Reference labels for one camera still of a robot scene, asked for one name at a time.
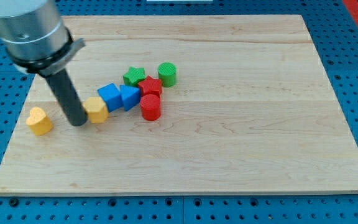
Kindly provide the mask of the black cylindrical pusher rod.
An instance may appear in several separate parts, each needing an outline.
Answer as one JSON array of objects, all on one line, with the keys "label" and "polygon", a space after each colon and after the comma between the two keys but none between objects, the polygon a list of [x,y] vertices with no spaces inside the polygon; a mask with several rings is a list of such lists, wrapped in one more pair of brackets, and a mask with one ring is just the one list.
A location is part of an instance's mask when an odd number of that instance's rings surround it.
[{"label": "black cylindrical pusher rod", "polygon": [[45,77],[52,93],[72,126],[82,126],[88,120],[75,87],[65,69]]}]

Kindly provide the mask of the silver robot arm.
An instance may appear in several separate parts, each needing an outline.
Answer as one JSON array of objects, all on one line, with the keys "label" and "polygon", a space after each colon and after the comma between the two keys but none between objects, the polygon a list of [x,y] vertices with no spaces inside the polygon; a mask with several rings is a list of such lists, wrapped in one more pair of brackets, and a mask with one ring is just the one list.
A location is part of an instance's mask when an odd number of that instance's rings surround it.
[{"label": "silver robot arm", "polygon": [[72,126],[87,122],[65,68],[85,42],[73,39],[54,1],[0,0],[0,39],[19,71],[45,79]]}]

